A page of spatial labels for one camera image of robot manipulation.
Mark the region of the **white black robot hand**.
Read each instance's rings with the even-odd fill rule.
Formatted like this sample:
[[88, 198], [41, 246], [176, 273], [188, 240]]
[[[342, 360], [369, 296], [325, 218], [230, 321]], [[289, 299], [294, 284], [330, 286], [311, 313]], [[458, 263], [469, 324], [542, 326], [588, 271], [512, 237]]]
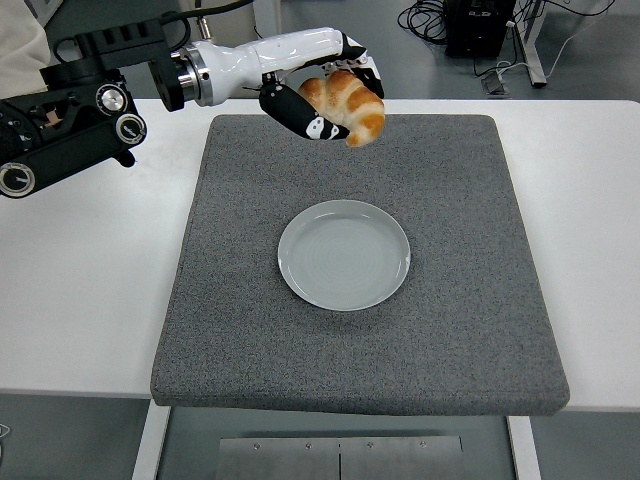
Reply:
[[375, 61], [339, 30], [304, 30], [234, 48], [199, 41], [185, 57], [200, 106], [219, 105], [240, 88], [256, 89], [261, 109], [285, 128], [311, 140], [343, 139], [351, 148], [373, 142], [384, 128]]

